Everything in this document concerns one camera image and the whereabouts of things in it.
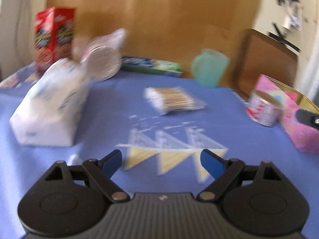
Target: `white tissue pack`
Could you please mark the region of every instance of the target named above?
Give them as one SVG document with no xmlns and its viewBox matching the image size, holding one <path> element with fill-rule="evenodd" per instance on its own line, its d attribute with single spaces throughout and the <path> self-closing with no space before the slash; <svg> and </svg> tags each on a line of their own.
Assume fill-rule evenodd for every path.
<svg viewBox="0 0 319 239">
<path fill-rule="evenodd" d="M 83 66 L 55 62 L 28 91 L 10 124 L 22 145 L 72 146 L 89 80 Z"/>
</svg>

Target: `tin can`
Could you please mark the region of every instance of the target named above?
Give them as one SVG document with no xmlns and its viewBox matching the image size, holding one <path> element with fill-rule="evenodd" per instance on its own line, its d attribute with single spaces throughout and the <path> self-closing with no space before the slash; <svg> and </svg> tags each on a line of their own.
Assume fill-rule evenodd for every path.
<svg viewBox="0 0 319 239">
<path fill-rule="evenodd" d="M 246 107 L 246 112 L 257 123 L 272 127 L 282 112 L 282 105 L 268 93 L 253 90 Z"/>
</svg>

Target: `pink box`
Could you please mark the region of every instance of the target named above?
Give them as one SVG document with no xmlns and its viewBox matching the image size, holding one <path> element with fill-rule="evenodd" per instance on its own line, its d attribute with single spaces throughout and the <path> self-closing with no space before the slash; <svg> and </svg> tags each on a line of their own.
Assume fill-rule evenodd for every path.
<svg viewBox="0 0 319 239">
<path fill-rule="evenodd" d="M 299 123 L 295 117 L 298 109 L 319 114 L 319 108 L 298 91 L 265 75 L 260 75 L 255 89 L 266 92 L 281 102 L 283 114 L 280 123 L 296 148 L 303 153 L 319 153 L 319 131 Z"/>
</svg>

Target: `white wall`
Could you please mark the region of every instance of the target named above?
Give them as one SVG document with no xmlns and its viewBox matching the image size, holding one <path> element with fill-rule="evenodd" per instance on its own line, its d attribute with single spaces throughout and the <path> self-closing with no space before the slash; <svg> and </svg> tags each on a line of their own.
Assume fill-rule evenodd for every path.
<svg viewBox="0 0 319 239">
<path fill-rule="evenodd" d="M 6 78 L 24 64 L 32 62 L 34 19 L 35 14 L 45 8 L 46 0 L 30 0 L 31 11 L 27 0 L 23 0 L 21 19 L 18 31 L 19 51 L 24 63 L 20 62 L 14 44 L 18 10 L 21 0 L 2 0 L 0 10 L 0 68 L 2 77 Z"/>
<path fill-rule="evenodd" d="M 291 33 L 288 33 L 286 38 L 286 40 L 301 49 L 301 52 L 297 53 L 287 46 L 299 55 L 295 87 L 298 86 L 305 67 L 309 63 L 318 25 L 318 0 L 300 0 L 300 2 L 303 5 L 302 30 L 293 30 Z M 280 26 L 283 23 L 284 17 L 284 9 L 278 5 L 278 0 L 261 0 L 260 10 L 253 28 L 266 35 L 268 35 L 268 32 L 276 34 L 272 22 Z"/>
</svg>

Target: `can lid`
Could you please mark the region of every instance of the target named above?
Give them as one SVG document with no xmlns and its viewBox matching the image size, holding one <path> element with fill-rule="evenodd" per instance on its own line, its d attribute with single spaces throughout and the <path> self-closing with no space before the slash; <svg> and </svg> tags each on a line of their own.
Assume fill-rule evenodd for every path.
<svg viewBox="0 0 319 239">
<path fill-rule="evenodd" d="M 253 90 L 252 92 L 256 93 L 259 97 L 269 102 L 270 104 L 275 105 L 276 107 L 282 108 L 281 103 L 277 99 L 275 99 L 273 96 L 269 95 L 268 93 L 265 93 L 259 90 Z"/>
</svg>

